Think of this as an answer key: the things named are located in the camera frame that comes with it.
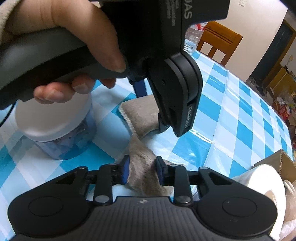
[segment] white wall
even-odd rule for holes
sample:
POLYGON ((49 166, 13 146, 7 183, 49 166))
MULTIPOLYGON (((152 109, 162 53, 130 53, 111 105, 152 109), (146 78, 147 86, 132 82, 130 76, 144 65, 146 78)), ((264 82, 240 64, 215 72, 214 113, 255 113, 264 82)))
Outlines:
MULTIPOLYGON (((246 81, 270 46, 286 12, 287 8, 279 0, 248 0, 245 7, 239 5, 239 0, 230 0, 228 17, 218 22, 243 39, 226 68, 246 81)), ((210 46, 202 48, 204 53, 209 50, 210 46)), ((220 62, 223 56, 219 52, 214 59, 220 62)))
MULTIPOLYGON (((291 25, 292 28, 296 30, 296 17, 294 17, 293 13, 290 11, 287 12, 285 16, 285 20, 288 22, 288 24, 291 25)), ((281 61, 281 65, 285 66, 290 58, 290 56, 293 55, 293 60, 289 62, 287 65, 289 71, 292 71, 294 74, 296 73, 296 39, 291 44, 291 47, 289 48, 287 54, 281 61)))

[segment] fingernail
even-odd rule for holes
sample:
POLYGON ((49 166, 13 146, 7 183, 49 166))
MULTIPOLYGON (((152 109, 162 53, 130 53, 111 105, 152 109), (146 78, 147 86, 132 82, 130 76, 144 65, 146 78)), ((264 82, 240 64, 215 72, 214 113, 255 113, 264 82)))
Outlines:
POLYGON ((115 56, 116 57, 114 58, 114 62, 113 62, 114 71, 118 73, 123 73, 126 70, 126 63, 124 61, 123 55, 122 53, 119 52, 115 56))
POLYGON ((39 100, 44 100, 44 98, 42 97, 42 90, 40 88, 37 88, 34 94, 35 94, 35 97, 38 98, 39 100))
POLYGON ((45 96, 46 100, 52 101, 52 102, 59 102, 63 100, 64 94, 57 90, 51 90, 47 96, 45 96))
POLYGON ((80 94, 87 94, 89 92, 89 87, 85 83, 78 86, 73 86, 73 89, 80 94))

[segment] human hand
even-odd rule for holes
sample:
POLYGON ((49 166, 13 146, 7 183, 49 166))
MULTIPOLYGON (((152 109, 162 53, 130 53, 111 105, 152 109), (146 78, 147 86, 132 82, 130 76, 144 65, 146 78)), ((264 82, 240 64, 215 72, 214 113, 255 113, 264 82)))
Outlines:
MULTIPOLYGON (((53 27, 64 27, 82 40, 105 68, 123 72, 126 68, 118 46, 116 31, 104 12, 88 0, 22 0, 13 10, 5 32, 13 36, 53 27)), ((113 88, 115 79, 100 80, 113 88)), ((34 98, 43 104, 69 101, 75 92, 89 93, 95 80, 80 75, 68 83, 50 83, 34 90, 34 98)))

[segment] white jar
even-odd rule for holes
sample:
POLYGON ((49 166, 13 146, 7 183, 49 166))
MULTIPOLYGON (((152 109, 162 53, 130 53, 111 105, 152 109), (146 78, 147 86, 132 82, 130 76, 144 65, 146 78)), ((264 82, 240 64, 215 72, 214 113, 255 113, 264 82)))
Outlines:
POLYGON ((19 101, 15 118, 20 131, 57 160, 80 155, 96 133, 91 94, 75 93, 66 103, 19 101))

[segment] beige cloth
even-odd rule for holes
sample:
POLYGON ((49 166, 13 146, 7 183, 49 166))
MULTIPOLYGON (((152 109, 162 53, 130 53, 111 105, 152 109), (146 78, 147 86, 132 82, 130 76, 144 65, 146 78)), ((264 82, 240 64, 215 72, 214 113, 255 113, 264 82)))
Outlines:
POLYGON ((159 110, 153 95, 123 102, 118 110, 139 139, 158 128, 159 110))
POLYGON ((135 135, 129 143, 130 174, 128 184, 146 196, 171 196, 172 186, 162 187, 155 171, 156 155, 148 149, 135 135))
POLYGON ((4 27, 9 15, 20 1, 6 0, 0 5, 0 45, 10 38, 10 35, 4 31, 4 27))

